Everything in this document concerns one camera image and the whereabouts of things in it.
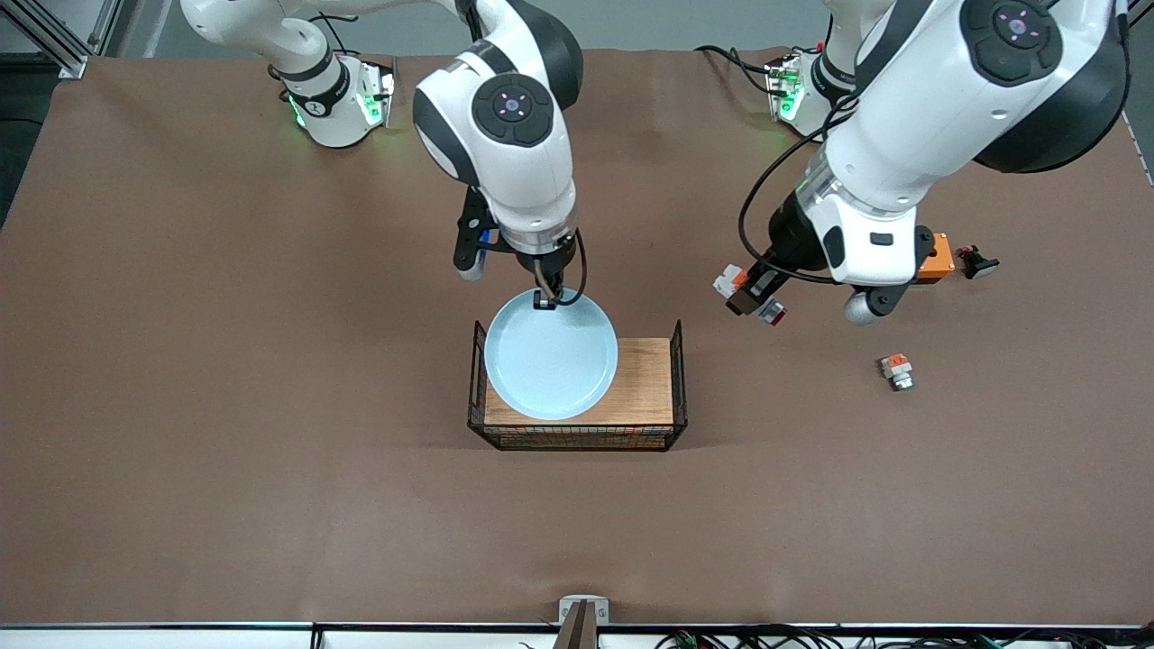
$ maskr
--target gray floor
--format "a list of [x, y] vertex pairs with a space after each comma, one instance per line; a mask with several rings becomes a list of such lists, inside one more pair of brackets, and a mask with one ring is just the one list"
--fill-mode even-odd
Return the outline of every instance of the gray floor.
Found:
[[[1138, 10], [1154, 2], [1142, 0]], [[586, 49], [690, 50], [706, 43], [757, 50], [814, 44], [827, 13], [818, 0], [535, 0], [572, 29]], [[137, 0], [125, 14], [125, 57], [254, 57], [200, 38], [185, 21], [180, 0]], [[406, 5], [335, 23], [352, 50], [398, 55], [451, 54], [469, 45], [467, 30], [435, 5]], [[1126, 114], [1147, 152], [1154, 152], [1154, 16], [1131, 36], [1133, 87]], [[0, 117], [39, 119], [47, 111], [54, 75], [0, 69]], [[33, 125], [0, 122], [0, 223], [35, 142]]]

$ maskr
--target orange box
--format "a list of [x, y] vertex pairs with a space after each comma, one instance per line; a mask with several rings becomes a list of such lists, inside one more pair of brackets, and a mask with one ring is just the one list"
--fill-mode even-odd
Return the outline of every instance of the orange box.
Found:
[[936, 284], [953, 270], [953, 249], [950, 248], [950, 240], [942, 232], [937, 232], [934, 234], [934, 249], [930, 251], [930, 256], [926, 258], [926, 263], [917, 269], [915, 283]]

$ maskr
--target wire basket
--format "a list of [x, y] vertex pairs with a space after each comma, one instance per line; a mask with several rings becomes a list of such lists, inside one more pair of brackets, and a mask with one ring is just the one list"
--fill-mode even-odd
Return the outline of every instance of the wire basket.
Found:
[[487, 424], [485, 400], [489, 378], [485, 371], [485, 327], [477, 322], [469, 383], [469, 428], [497, 450], [669, 450], [689, 424], [680, 320], [669, 340], [673, 424]]

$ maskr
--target light blue plate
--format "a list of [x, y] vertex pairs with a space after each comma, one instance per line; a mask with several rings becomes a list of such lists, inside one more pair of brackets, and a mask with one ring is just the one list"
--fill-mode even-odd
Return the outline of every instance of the light blue plate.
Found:
[[[562, 299], [571, 299], [565, 289]], [[509, 300], [485, 340], [485, 371], [510, 408], [534, 419], [576, 417], [609, 390], [617, 335], [597, 303], [533, 308], [533, 291]]]

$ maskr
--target brown tabletop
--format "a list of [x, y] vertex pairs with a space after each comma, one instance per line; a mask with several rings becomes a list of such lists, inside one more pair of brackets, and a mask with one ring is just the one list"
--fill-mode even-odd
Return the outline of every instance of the brown tabletop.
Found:
[[[684, 321], [668, 454], [502, 454], [465, 427], [463, 188], [410, 122], [312, 144], [257, 60], [97, 59], [55, 92], [0, 234], [2, 621], [1145, 622], [1154, 203], [1124, 128], [1066, 169], [971, 165], [921, 221], [1002, 268], [861, 329], [711, 283], [795, 141], [698, 53], [589, 52], [572, 133], [589, 294]], [[754, 231], [796, 181], [765, 188]], [[904, 352], [917, 386], [875, 367]]]

